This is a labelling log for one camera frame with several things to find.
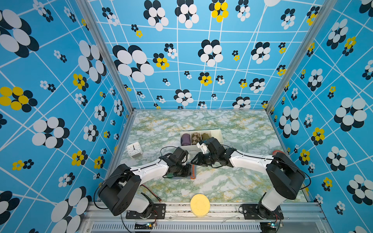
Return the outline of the grey blue striped sock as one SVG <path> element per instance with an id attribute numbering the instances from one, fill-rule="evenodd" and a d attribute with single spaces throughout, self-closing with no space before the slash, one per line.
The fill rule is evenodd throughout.
<path id="1" fill-rule="evenodd" d="M 169 167 L 166 174 L 163 176 L 164 179 L 190 179 L 194 180 L 196 178 L 197 167 L 192 164 L 185 165 L 172 165 Z"/>

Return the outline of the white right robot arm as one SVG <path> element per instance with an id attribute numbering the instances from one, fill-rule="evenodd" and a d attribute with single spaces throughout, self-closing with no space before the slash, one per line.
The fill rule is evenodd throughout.
<path id="1" fill-rule="evenodd" d="M 261 197 L 256 211 L 261 218 L 274 214 L 286 200 L 295 200 L 302 184 L 309 176 L 298 168 L 283 152 L 273 155 L 257 155 L 241 152 L 210 138 L 197 143 L 201 151 L 191 160 L 191 164 L 202 167 L 243 168 L 260 172 L 269 177 L 272 187 Z"/>

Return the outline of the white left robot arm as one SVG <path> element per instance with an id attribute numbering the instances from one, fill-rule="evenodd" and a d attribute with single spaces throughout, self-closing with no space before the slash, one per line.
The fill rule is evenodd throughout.
<path id="1" fill-rule="evenodd" d="M 144 193 L 138 195 L 138 188 L 158 178 L 190 178 L 192 165 L 187 159 L 188 152 L 177 147 L 174 152 L 162 155 L 156 161 L 143 166 L 129 167 L 121 164 L 100 185 L 98 197 L 114 216 L 129 211 L 139 218 L 150 218 L 154 214 L 154 202 Z"/>

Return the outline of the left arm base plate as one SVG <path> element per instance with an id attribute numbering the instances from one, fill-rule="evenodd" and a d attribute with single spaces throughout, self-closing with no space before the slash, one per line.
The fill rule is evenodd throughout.
<path id="1" fill-rule="evenodd" d="M 154 203 L 151 204 L 147 209 L 142 212 L 127 211 L 126 219 L 164 219 L 166 213 L 166 204 Z"/>

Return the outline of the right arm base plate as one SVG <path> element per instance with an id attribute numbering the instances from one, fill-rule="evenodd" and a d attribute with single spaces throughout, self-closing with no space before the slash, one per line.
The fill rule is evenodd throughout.
<path id="1" fill-rule="evenodd" d="M 246 220 L 283 220 L 284 216 L 280 206 L 274 211 L 269 211 L 258 204 L 241 204 L 239 213 L 244 215 Z"/>

